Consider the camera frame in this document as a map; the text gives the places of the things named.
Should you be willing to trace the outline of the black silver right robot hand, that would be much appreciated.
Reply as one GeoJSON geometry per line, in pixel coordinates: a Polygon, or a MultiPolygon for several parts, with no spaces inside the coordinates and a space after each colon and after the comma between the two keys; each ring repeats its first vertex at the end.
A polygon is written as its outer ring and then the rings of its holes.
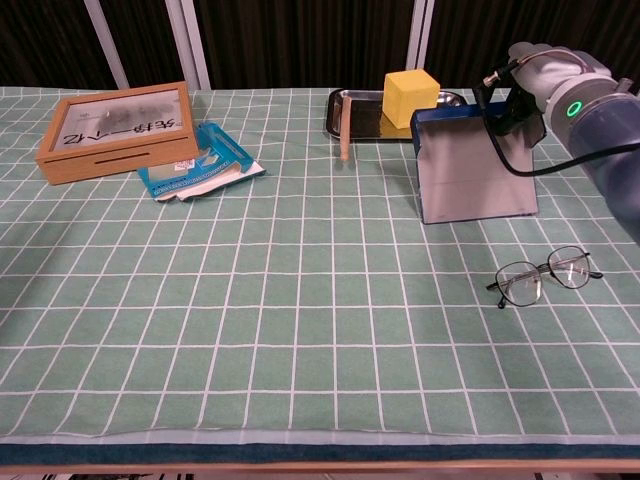
{"type": "Polygon", "coordinates": [[[515,86],[506,116],[492,124],[500,136],[540,114],[566,143],[577,121],[617,88],[610,70],[584,51],[518,42],[508,55],[511,60],[527,61],[511,72],[515,86]]]}

